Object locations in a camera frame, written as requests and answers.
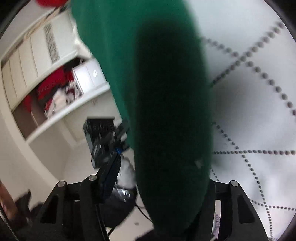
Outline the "green and cream varsity jacket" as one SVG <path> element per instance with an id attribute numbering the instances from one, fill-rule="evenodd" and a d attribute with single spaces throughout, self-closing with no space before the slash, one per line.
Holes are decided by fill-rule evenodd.
<path id="1" fill-rule="evenodd" d="M 212 134 L 201 41 L 183 1 L 71 1 L 81 40 L 130 126 L 140 197 L 160 237 L 179 239 L 209 182 Z"/>

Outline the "red and white folded clothes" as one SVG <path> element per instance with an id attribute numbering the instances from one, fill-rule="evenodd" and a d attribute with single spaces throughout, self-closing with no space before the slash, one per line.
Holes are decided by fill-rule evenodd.
<path id="1" fill-rule="evenodd" d="M 82 95 L 78 89 L 71 70 L 58 68 L 45 78 L 21 102 L 21 108 L 33 113 L 33 102 L 46 118 L 52 117 Z"/>

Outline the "white box on shelf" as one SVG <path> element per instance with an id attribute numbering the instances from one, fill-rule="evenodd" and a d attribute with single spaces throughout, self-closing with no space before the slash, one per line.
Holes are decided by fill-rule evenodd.
<path id="1" fill-rule="evenodd" d="M 107 82 L 100 64 L 95 58 L 74 67 L 72 72 L 82 94 L 95 90 Z"/>

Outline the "white bedside cabinet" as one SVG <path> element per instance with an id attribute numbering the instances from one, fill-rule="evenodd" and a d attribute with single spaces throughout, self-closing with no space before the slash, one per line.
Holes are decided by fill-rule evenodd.
<path id="1" fill-rule="evenodd" d="M 2 80 L 11 110 L 45 78 L 69 61 L 80 57 L 77 46 L 78 35 L 74 31 L 74 20 L 69 9 L 41 25 L 27 40 L 20 44 L 2 68 Z M 81 107 L 91 99 L 110 89 L 108 83 L 82 94 L 76 101 L 53 115 L 33 131 L 26 142 L 31 143 L 45 130 Z"/>

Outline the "red puffy garment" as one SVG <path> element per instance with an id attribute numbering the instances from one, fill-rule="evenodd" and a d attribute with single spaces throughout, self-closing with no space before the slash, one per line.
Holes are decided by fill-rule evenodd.
<path id="1" fill-rule="evenodd" d="M 36 0 L 36 2 L 43 7 L 57 8 L 63 6 L 68 0 Z"/>

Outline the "white quilted floral bedspread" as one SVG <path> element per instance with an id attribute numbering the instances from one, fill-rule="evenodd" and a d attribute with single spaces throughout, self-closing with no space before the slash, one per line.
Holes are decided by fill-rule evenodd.
<path id="1" fill-rule="evenodd" d="M 211 179 L 236 180 L 269 240 L 295 218 L 295 27 L 274 1 L 187 1 L 212 92 Z"/>

